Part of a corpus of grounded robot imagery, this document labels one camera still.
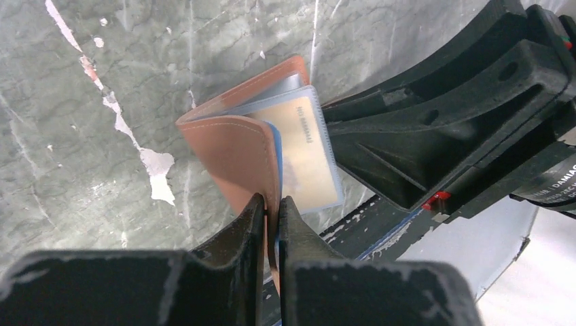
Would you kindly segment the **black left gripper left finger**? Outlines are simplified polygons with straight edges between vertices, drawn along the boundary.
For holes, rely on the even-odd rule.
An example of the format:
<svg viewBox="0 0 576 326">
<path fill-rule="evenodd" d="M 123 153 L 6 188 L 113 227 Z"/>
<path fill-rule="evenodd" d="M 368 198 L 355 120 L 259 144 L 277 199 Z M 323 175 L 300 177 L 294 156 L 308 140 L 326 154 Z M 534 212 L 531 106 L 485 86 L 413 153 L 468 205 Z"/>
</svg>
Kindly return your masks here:
<svg viewBox="0 0 576 326">
<path fill-rule="evenodd" d="M 1 280 L 2 325 L 260 325 L 264 198 L 198 248 L 35 251 Z"/>
</svg>

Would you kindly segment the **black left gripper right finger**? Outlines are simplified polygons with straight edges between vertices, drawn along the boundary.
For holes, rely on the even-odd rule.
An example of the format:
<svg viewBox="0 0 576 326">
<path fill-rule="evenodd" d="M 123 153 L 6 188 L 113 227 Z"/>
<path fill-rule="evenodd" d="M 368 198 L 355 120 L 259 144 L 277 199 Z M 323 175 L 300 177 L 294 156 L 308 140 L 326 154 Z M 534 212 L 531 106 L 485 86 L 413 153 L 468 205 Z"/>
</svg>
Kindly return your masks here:
<svg viewBox="0 0 576 326">
<path fill-rule="evenodd" d="M 467 281 L 434 261 L 348 259 L 302 219 L 291 197 L 279 206 L 284 325 L 481 325 Z"/>
</svg>

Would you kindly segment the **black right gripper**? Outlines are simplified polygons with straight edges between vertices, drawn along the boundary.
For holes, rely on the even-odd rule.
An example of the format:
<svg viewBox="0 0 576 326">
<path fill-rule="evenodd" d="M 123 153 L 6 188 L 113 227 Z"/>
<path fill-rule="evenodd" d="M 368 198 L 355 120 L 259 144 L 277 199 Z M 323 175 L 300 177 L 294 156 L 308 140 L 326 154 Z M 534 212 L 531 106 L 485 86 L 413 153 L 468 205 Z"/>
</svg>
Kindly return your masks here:
<svg viewBox="0 0 576 326">
<path fill-rule="evenodd" d="M 502 198 L 575 210 L 575 24 L 489 1 L 416 66 L 323 106 L 338 166 L 441 222 Z"/>
</svg>

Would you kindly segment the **pink leather card holder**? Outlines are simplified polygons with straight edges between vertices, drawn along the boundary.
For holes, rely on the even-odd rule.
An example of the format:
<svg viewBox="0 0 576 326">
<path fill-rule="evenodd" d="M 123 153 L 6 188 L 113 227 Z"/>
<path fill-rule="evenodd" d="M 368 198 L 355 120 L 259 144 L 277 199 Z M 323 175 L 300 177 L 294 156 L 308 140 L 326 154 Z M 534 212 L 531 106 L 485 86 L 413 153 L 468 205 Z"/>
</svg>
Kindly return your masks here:
<svg viewBox="0 0 576 326">
<path fill-rule="evenodd" d="M 341 205 L 342 183 L 321 104 L 301 56 L 284 60 L 193 108 L 176 121 L 184 139 L 235 213 L 241 212 L 253 194 L 264 197 L 264 247 L 276 287 L 280 286 L 276 250 L 278 214 L 284 198 L 281 136 L 272 124 L 249 114 L 301 96 L 311 99 L 329 166 L 342 194 L 341 202 L 335 206 Z"/>
</svg>

